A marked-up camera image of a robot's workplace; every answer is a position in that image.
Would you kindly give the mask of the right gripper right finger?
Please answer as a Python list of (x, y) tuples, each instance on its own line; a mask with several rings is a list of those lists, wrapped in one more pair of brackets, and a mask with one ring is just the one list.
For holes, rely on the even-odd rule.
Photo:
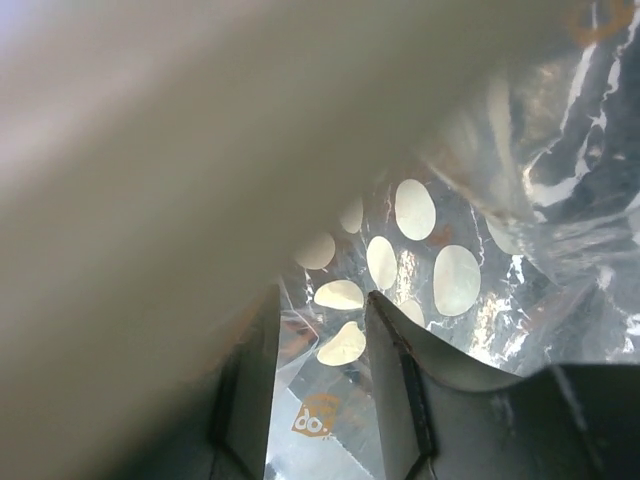
[(637, 366), (513, 375), (421, 328), (376, 291), (365, 323), (388, 478), (638, 477)]

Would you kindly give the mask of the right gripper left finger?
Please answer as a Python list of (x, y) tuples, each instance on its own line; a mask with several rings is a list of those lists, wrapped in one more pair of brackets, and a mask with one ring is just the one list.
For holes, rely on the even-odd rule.
[(280, 289), (245, 310), (248, 329), (221, 365), (188, 385), (195, 395), (126, 462), (116, 479), (261, 479), (280, 333)]

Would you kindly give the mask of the polka dot zip top bag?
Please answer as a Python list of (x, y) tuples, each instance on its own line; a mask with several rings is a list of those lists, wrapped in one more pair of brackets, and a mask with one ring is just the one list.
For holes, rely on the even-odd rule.
[(296, 479), (380, 440), (375, 291), (513, 375), (639, 369), (638, 3), (3, 2), (2, 477), (116, 479), (272, 284)]

